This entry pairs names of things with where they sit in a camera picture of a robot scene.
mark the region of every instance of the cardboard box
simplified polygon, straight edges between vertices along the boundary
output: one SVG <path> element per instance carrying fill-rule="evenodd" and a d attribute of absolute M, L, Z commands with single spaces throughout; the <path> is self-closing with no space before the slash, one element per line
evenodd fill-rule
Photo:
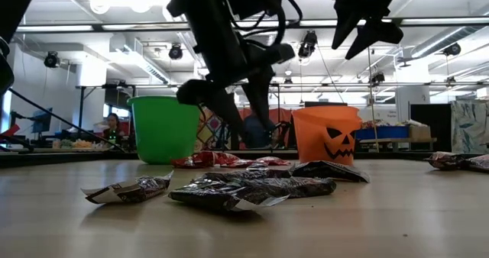
<path fill-rule="evenodd" d="M 431 128 L 426 127 L 410 127 L 410 138 L 413 140 L 431 140 Z"/>

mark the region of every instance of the table surface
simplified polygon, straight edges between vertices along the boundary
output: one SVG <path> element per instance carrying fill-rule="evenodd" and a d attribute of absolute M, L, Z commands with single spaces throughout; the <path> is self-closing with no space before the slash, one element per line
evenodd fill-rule
<path fill-rule="evenodd" d="M 489 176 L 427 163 L 357 160 L 371 184 L 234 217 L 165 196 L 94 205 L 79 188 L 168 166 L 98 161 L 0 169 L 0 257 L 488 257 Z M 202 171 L 177 170 L 171 188 Z"/>

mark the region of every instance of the candy wrapper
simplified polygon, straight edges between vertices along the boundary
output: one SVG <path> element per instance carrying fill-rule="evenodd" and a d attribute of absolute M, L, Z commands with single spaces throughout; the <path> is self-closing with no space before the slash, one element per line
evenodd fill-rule
<path fill-rule="evenodd" d="M 461 164 L 461 169 L 480 173 L 489 173 L 489 155 L 476 156 L 466 159 Z"/>
<path fill-rule="evenodd" d="M 267 156 L 260 159 L 257 159 L 259 163 L 265 163 L 268 166 L 289 166 L 290 162 L 286 160 L 282 160 L 281 158 Z"/>
<path fill-rule="evenodd" d="M 263 189 L 273 196 L 289 195 L 289 198 L 306 198 L 330 195 L 336 189 L 336 183 L 330 178 L 266 178 L 235 181 L 239 185 Z"/>
<path fill-rule="evenodd" d="M 228 165 L 222 165 L 222 167 L 225 168 L 255 168 L 255 169 L 263 169 L 266 168 L 268 165 L 266 163 L 260 163 L 257 161 L 253 160 L 243 160 L 239 159 L 237 161 L 234 161 L 233 163 L 230 163 Z"/>
<path fill-rule="evenodd" d="M 94 204 L 114 202 L 138 203 L 165 192 L 173 172 L 165 177 L 142 176 L 132 181 L 119 182 L 103 189 L 82 189 L 86 199 Z"/>
<path fill-rule="evenodd" d="M 187 158 L 172 160 L 171 164 L 176 168 L 201 169 L 209 167 L 228 168 L 263 168 L 265 166 L 288 166 L 290 162 L 276 157 L 265 157 L 258 160 L 242 160 L 230 153 L 201 151 Z"/>
<path fill-rule="evenodd" d="M 172 160 L 176 168 L 200 169 L 214 166 L 230 166 L 240 159 L 232 154 L 223 152 L 201 151 L 187 158 Z"/>
<path fill-rule="evenodd" d="M 272 196 L 265 189 L 199 179 L 168 195 L 175 201 L 213 211 L 253 211 L 276 205 L 289 196 Z"/>
<path fill-rule="evenodd" d="M 352 182 L 370 182 L 367 173 L 353 166 L 343 166 L 339 163 L 314 161 L 302 163 L 289 169 L 293 177 L 333 178 Z"/>
<path fill-rule="evenodd" d="M 426 159 L 431 166 L 440 170 L 457 170 L 463 160 L 462 156 L 449 152 L 434 152 Z"/>
<path fill-rule="evenodd" d="M 234 171 L 229 173 L 206 173 L 200 179 L 208 179 L 220 182 L 232 182 L 236 179 L 253 180 L 266 178 L 290 178 L 290 173 L 287 170 L 268 169 L 264 171 Z"/>

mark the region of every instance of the orange pumpkin bucket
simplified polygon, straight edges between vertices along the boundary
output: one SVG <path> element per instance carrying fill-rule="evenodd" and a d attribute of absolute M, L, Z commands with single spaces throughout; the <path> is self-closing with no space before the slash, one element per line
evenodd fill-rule
<path fill-rule="evenodd" d="M 353 165 L 355 131 L 360 129 L 358 109 L 317 106 L 292 112 L 301 163 L 326 160 Z"/>

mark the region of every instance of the green bucket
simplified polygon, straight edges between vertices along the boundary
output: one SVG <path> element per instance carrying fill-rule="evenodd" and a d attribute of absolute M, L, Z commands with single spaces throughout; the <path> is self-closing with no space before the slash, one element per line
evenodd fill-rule
<path fill-rule="evenodd" d="M 168 164 L 193 154 L 200 111 L 174 97 L 146 96 L 128 100 L 134 114 L 139 158 Z"/>

